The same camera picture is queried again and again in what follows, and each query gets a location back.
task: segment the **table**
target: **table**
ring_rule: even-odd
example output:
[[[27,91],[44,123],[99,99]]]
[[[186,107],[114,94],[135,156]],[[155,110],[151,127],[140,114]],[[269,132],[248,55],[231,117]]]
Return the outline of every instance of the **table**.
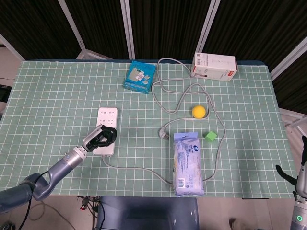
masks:
[[[99,107],[118,109],[115,166],[153,169],[171,180],[173,141],[161,140],[159,128],[170,119],[191,116],[203,95],[190,95],[176,115],[162,112],[151,94],[125,90],[122,83],[130,63],[22,62],[0,125],[0,190],[17,185],[27,175],[44,172],[65,152],[82,143],[96,125]],[[161,76],[179,78],[187,72],[178,64],[162,64]],[[170,82],[183,91],[203,84],[227,127],[219,170],[204,184],[208,197],[291,197],[294,187],[275,165],[296,176],[283,122],[266,66],[239,66],[230,82],[190,79]],[[175,108],[180,95],[156,92],[163,104]],[[199,137],[223,128],[214,113],[208,120],[172,124],[169,132],[196,131]],[[213,172],[218,141],[201,139],[202,174]],[[173,188],[148,172],[107,168],[99,156],[88,154],[52,194],[174,196]]]

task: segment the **barcode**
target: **barcode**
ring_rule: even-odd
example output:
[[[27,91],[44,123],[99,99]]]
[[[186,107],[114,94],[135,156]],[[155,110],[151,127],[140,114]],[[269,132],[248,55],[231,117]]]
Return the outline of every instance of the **barcode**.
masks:
[[[178,188],[184,188],[184,178],[178,178]]]

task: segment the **plug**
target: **plug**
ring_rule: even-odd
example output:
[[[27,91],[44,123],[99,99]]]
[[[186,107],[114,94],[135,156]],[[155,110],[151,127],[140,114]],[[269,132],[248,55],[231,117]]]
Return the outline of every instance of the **plug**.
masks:
[[[159,131],[159,137],[164,140],[169,140],[169,134],[165,132],[164,128],[161,128]]]
[[[89,198],[84,197],[82,198],[82,205],[80,207],[80,210],[84,211],[87,208],[87,204],[90,202]]]

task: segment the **power strip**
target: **power strip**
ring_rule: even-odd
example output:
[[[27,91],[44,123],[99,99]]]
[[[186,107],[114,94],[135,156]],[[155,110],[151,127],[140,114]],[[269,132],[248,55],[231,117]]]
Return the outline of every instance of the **power strip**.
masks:
[[[116,128],[117,123],[117,108],[99,108],[96,125],[105,125]],[[106,147],[98,147],[93,153],[102,156],[112,156],[114,154],[114,144]]]

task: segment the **blue box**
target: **blue box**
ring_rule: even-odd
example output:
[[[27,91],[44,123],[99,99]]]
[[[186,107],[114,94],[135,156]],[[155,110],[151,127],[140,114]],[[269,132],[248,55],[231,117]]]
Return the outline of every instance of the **blue box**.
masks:
[[[124,88],[148,94],[154,79],[155,66],[133,61],[126,75]]]

